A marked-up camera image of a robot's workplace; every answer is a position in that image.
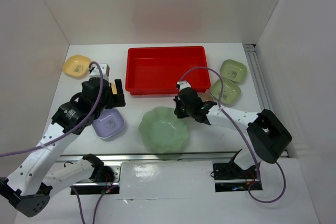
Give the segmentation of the lavender square dish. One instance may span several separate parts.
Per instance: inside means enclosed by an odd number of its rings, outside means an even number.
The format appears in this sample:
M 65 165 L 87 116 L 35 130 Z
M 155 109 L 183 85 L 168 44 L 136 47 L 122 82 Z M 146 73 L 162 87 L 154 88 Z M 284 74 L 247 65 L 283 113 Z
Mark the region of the lavender square dish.
M 125 125 L 123 116 L 116 108 L 105 109 L 94 120 L 92 127 L 101 139 L 110 138 L 119 133 Z

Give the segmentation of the yellow square dish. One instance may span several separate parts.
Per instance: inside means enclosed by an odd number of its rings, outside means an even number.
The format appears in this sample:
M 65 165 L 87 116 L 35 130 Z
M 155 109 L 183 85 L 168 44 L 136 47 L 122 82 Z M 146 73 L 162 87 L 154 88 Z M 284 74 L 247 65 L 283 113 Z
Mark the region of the yellow square dish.
M 74 55 L 69 57 L 62 67 L 64 74 L 80 79 L 83 78 L 89 71 L 91 60 L 82 55 Z

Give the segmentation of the large green scalloped bowl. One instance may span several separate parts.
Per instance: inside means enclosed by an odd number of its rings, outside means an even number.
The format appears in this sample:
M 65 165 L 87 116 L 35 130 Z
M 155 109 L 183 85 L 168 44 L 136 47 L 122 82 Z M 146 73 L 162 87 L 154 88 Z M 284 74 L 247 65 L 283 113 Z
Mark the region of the large green scalloped bowl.
M 173 108 L 165 106 L 145 113 L 138 130 L 144 146 L 157 154 L 180 152 L 190 136 L 187 123 L 176 117 Z

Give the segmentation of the green square dish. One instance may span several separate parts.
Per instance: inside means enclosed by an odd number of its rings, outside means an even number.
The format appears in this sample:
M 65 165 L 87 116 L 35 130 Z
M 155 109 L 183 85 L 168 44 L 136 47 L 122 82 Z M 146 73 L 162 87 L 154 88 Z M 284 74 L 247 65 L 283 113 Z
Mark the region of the green square dish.
M 221 96 L 221 103 L 224 105 L 233 105 L 240 97 L 241 89 L 236 83 L 226 78 L 223 79 L 223 84 L 224 89 Z M 219 98 L 219 95 L 221 94 L 221 88 L 222 83 L 220 79 L 212 84 L 210 92 L 215 99 Z
M 220 74 L 222 77 L 233 82 L 243 82 L 247 76 L 247 67 L 236 60 L 227 59 L 220 67 Z

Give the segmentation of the pink-brown square dish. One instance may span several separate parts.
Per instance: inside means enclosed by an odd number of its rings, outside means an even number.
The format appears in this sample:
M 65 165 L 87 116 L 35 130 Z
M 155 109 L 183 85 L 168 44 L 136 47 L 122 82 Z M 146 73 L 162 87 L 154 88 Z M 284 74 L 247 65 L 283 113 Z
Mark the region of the pink-brown square dish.
M 202 102 L 215 102 L 214 97 L 209 93 L 197 93 L 198 97 L 202 100 Z

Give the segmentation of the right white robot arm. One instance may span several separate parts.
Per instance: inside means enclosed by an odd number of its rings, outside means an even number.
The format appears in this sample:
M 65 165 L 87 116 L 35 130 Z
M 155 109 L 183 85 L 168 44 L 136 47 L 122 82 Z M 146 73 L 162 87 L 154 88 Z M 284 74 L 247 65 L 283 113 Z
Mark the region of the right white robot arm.
M 174 98 L 175 115 L 191 117 L 198 123 L 237 130 L 247 146 L 225 165 L 223 179 L 242 179 L 261 162 L 274 164 L 292 141 L 292 136 L 276 115 L 264 109 L 246 112 L 225 108 L 215 101 L 202 101 L 187 82 L 179 82 Z

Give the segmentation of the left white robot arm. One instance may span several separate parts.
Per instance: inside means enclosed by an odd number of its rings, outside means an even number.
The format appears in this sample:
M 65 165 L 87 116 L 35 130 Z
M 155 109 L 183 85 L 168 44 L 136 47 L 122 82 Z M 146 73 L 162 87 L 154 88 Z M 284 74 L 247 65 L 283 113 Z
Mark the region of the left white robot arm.
M 34 217 L 50 199 L 65 188 L 89 179 L 112 184 L 114 171 L 93 154 L 51 172 L 50 169 L 83 130 L 107 109 L 125 106 L 122 81 L 116 79 L 113 91 L 109 81 L 98 77 L 82 83 L 82 91 L 62 104 L 52 117 L 40 149 L 31 152 L 19 167 L 1 178 L 1 196 L 21 214 Z

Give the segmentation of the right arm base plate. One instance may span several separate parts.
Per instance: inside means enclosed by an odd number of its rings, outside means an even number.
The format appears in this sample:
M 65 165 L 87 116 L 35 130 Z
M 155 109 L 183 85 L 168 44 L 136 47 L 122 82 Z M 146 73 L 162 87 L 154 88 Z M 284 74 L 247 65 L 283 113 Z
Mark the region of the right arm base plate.
M 255 166 L 247 171 L 235 168 L 229 163 L 214 163 L 210 176 L 214 179 L 215 192 L 247 191 L 256 183 L 252 190 L 262 190 L 261 182 L 257 179 Z

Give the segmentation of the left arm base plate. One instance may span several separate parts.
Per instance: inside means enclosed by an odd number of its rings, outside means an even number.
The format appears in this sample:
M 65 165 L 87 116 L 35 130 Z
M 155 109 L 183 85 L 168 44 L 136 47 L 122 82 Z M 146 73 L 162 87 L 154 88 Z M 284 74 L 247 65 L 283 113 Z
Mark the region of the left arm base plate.
M 120 193 L 120 166 L 107 166 L 95 168 L 93 174 L 72 185 L 71 194 L 75 191 L 79 195 L 116 195 Z

